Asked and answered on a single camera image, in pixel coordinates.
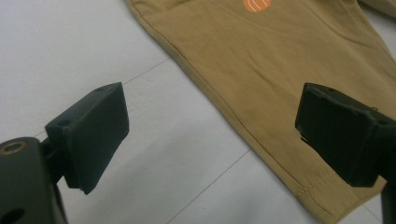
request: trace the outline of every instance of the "khaki pants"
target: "khaki pants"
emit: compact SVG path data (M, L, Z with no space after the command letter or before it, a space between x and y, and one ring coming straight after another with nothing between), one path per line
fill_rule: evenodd
M294 129L305 82L396 119L396 62L354 0L127 0L310 213L334 223L375 196L346 184ZM365 0L396 17L394 0Z

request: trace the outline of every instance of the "orange logo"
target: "orange logo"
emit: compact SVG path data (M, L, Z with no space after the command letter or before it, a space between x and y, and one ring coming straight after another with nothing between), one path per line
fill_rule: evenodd
M271 6L271 0L244 0L244 5L249 12L261 12Z

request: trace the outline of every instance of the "white tile floor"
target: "white tile floor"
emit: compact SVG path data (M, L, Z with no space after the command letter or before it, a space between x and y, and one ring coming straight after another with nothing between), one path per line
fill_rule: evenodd
M396 55L396 20L365 9ZM0 142L43 140L89 91L124 84L131 132L70 224L317 223L132 17L122 0L0 1ZM376 197L341 223L380 223Z

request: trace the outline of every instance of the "screw hole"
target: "screw hole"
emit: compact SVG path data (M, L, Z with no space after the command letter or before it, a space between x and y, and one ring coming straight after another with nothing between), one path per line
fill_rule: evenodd
M65 119L65 120L60 121L60 122L58 123L58 125L64 127L64 126L69 125L71 122L72 122L72 121L70 121L69 119Z
M24 215L21 208L14 209L7 214L3 215L0 219L0 224L13 224L19 221Z
M9 155L9 154L17 153L17 152L21 151L22 149L24 149L25 146L26 146L25 142L9 143L9 144L0 148L0 155Z

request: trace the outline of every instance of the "floor tile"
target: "floor tile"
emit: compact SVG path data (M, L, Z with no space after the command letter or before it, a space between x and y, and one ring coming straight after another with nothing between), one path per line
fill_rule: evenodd
M252 151L170 224L317 223Z
M393 57L396 57L396 19L386 16L364 4L361 4L361 7L364 15L387 44L390 53Z
M0 142L35 135L98 86L168 55L123 1L0 1Z
M367 208L360 206L350 213L339 224L380 224L381 220L373 215Z
M248 151L169 60L124 87L131 132L97 189L60 183L70 223L166 223Z
M365 203L364 206L370 210L378 220L382 221L381 195L375 196L372 200Z

